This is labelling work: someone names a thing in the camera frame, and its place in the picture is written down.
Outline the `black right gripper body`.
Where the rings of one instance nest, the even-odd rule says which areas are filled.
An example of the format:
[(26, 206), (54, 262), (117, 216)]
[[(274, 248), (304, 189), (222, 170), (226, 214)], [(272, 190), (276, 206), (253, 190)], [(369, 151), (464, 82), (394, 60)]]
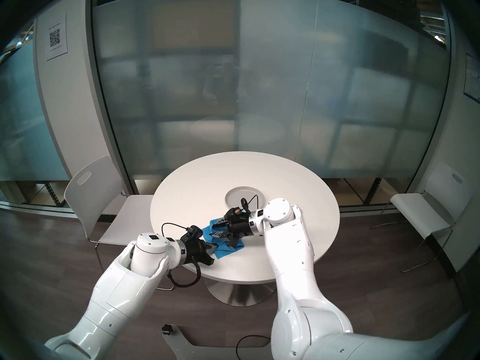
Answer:
[(236, 220), (227, 222), (227, 239), (230, 249), (237, 248), (239, 240), (250, 235), (250, 222), (248, 220)]

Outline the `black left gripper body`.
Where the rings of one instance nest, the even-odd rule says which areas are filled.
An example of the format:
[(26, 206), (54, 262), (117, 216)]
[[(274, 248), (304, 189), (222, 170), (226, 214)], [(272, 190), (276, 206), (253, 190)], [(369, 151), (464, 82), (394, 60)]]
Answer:
[(211, 256), (214, 251), (209, 251), (206, 247), (206, 243), (203, 239), (192, 238), (184, 242), (186, 250), (185, 265), (191, 263), (202, 263), (206, 266), (211, 266), (214, 263), (214, 259)]

